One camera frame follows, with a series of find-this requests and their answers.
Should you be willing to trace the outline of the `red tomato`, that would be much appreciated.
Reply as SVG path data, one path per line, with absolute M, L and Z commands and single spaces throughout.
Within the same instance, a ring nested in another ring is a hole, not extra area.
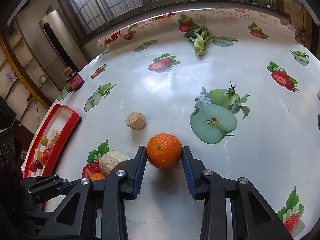
M 30 171 L 30 172 L 36 172 L 36 170 L 37 170 L 36 164 L 32 161 L 32 162 L 29 164 L 29 171 Z
M 43 159 L 45 162 L 48 161 L 49 157 L 50 157 L 50 154 L 51 154 L 51 150 L 50 149 L 46 149 L 43 151 L 42 153 L 42 156 L 43 156 Z

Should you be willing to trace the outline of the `orange mandarin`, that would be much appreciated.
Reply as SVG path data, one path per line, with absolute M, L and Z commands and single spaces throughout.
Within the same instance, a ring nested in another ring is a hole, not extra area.
M 97 181 L 97 180 L 102 180 L 102 179 L 106 179 L 106 178 L 107 178 L 107 176 L 105 176 L 103 173 L 94 173 L 89 176 L 89 179 L 91 181 Z
M 146 155 L 152 166 L 167 170 L 173 168 L 181 159 L 182 144 L 172 134 L 159 133 L 149 140 Z
M 39 153 L 39 162 L 40 162 L 40 164 L 43 165 L 43 166 L 45 166 L 46 163 L 47 163 L 47 161 L 46 161 L 46 160 L 44 159 L 44 157 L 43 157 L 43 152 L 40 152 L 40 153 Z

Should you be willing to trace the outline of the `green grape tomato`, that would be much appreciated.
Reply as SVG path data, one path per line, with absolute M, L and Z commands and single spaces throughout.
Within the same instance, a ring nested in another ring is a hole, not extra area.
M 41 145 L 42 146 L 47 146 L 47 144 L 48 144 L 48 139 L 46 137 L 42 137 L 41 138 Z

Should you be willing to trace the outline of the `beige block tall striped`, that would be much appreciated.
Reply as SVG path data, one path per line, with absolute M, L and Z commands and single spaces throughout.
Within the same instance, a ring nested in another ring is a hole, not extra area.
M 123 152 L 109 151 L 100 158 L 99 167 L 101 172 L 108 177 L 111 173 L 121 170 L 128 160 L 129 156 Z

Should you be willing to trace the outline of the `dark plum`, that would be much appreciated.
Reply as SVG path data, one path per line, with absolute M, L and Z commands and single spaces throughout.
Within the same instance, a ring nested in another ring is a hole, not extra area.
M 41 164 L 41 162 L 39 161 L 39 159 L 37 159 L 37 160 L 35 161 L 35 165 L 36 165 L 36 168 L 37 168 L 37 169 L 39 169 L 39 170 L 43 169 L 43 165 Z

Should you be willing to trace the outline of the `red rimmed white tray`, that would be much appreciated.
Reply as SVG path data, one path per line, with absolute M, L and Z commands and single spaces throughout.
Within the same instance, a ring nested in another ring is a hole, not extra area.
M 70 107 L 55 104 L 31 142 L 23 177 L 52 174 L 81 121 L 82 117 Z

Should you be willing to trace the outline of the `wooden shelf unit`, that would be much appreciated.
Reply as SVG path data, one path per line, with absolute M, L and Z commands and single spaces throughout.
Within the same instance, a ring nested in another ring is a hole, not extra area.
M 6 74 L 13 70 L 16 82 Z M 35 133 L 60 89 L 31 50 L 17 19 L 1 35 L 1 98 L 17 120 Z

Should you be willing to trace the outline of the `black jar red label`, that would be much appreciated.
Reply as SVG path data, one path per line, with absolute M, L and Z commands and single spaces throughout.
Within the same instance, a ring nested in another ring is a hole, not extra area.
M 72 70 L 71 67 L 67 67 L 63 74 L 66 77 L 66 82 L 73 91 L 79 90 L 85 83 L 84 79 L 79 75 L 77 70 Z

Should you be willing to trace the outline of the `purple plush toy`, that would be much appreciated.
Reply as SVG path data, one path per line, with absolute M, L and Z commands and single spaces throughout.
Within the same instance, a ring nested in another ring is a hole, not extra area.
M 16 82 L 16 80 L 17 80 L 17 76 L 12 69 L 7 72 L 6 76 L 11 82 Z

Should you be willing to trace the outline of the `black round container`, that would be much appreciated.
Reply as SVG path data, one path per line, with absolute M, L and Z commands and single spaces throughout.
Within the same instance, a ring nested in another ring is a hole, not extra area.
M 320 130 L 320 114 L 318 115 L 317 123 L 318 123 L 318 128 L 319 128 L 319 130 Z

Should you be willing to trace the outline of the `fruit print tablecloth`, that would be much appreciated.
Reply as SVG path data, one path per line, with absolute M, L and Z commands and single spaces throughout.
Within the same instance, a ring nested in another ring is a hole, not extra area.
M 198 57 L 184 35 L 202 25 L 215 37 Z M 60 177 L 79 179 L 92 150 L 134 157 L 168 133 L 223 178 L 248 178 L 294 239 L 316 238 L 319 59 L 292 26 L 247 9 L 175 12 L 109 35 L 80 75 L 60 100 L 82 117 Z M 134 111 L 146 117 L 140 130 L 125 123 Z

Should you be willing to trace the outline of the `standing air conditioner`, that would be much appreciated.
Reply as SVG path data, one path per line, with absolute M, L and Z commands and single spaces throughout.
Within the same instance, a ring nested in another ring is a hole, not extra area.
M 57 10 L 44 16 L 39 26 L 65 67 L 80 71 L 88 64 Z

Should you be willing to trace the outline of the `green leafy vegetable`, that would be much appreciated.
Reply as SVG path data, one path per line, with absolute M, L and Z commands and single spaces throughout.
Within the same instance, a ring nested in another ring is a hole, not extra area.
M 187 31 L 184 36 L 193 44 L 194 52 L 198 57 L 204 54 L 207 50 L 206 44 L 215 37 L 206 25 L 195 27 Z

